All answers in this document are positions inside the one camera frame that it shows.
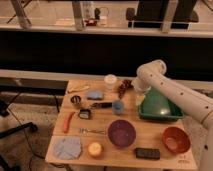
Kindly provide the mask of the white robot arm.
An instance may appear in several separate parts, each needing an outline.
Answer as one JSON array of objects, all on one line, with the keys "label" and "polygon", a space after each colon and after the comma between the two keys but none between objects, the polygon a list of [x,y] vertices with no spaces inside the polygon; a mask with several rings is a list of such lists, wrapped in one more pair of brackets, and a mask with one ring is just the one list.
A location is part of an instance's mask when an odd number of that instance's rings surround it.
[{"label": "white robot arm", "polygon": [[137,68],[133,87],[138,94],[155,88],[208,131],[198,171],[213,169],[213,99],[164,76],[167,66],[154,60]]}]

